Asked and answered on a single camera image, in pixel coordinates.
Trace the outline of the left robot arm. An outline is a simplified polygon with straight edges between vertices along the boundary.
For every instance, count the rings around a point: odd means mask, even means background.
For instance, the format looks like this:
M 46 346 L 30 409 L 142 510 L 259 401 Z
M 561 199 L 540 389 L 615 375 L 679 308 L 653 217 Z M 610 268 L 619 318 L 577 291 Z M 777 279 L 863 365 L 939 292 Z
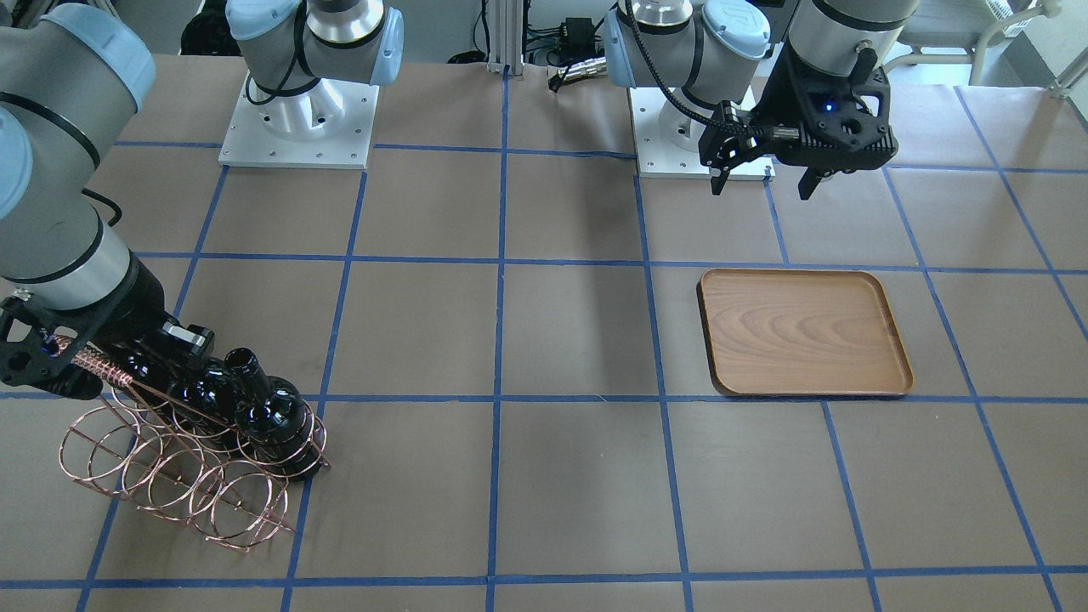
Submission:
M 799 196 L 900 150 L 883 61 L 916 1 L 796 1 L 780 34 L 750 1 L 619 1 L 603 17 L 615 86 L 653 87 L 688 119 L 710 193 L 772 156 L 803 169 Z

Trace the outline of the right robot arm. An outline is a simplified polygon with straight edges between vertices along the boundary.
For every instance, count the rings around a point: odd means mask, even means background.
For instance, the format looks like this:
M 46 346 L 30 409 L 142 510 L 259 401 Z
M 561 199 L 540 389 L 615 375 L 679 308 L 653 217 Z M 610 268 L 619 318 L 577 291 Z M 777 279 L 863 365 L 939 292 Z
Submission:
M 381 1 L 228 1 L 248 69 L 221 162 L 361 169 L 378 87 L 396 79 L 405 21 Z M 202 379 L 213 334 L 166 313 L 158 279 L 94 208 L 87 182 L 144 107 L 156 65 L 139 35 L 82 3 L 3 28 L 3 383 L 100 394 L 98 348 L 160 392 Z

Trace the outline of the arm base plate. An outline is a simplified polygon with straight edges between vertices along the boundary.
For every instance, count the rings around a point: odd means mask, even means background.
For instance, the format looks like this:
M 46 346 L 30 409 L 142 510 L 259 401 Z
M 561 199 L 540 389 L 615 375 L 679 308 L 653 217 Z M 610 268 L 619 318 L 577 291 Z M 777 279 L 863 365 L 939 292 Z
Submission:
M 251 78 L 228 121 L 218 162 L 269 169 L 364 170 L 380 87 L 321 79 L 297 96 L 264 102 Z
M 704 125 L 681 115 L 657 88 L 630 88 L 628 96 L 638 174 L 645 179 L 709 179 L 710 169 L 700 162 L 697 148 Z

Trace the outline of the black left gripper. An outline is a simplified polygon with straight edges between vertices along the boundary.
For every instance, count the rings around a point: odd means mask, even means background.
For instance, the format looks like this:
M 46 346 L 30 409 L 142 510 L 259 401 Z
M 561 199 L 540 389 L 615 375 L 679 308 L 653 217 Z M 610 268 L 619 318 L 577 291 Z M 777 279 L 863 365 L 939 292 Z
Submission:
M 809 65 L 786 42 L 757 105 L 741 111 L 722 102 L 700 136 L 710 193 L 720 196 L 732 169 L 764 155 L 806 168 L 798 182 L 801 201 L 813 196 L 824 172 L 879 169 L 898 154 L 890 93 L 870 40 L 846 45 L 844 75 Z

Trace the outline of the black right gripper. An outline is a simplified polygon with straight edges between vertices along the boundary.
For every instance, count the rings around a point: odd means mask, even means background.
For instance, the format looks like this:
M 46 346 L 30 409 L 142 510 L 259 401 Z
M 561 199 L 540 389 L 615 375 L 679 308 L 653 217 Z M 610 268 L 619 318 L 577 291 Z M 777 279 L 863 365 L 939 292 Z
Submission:
M 140 383 L 168 392 L 202 374 L 213 330 L 182 326 L 166 313 L 160 281 L 138 258 L 116 290 L 82 309 L 50 309 L 38 296 L 3 299 L 4 384 L 90 400 L 104 384 L 75 365 L 81 348 L 97 348 Z

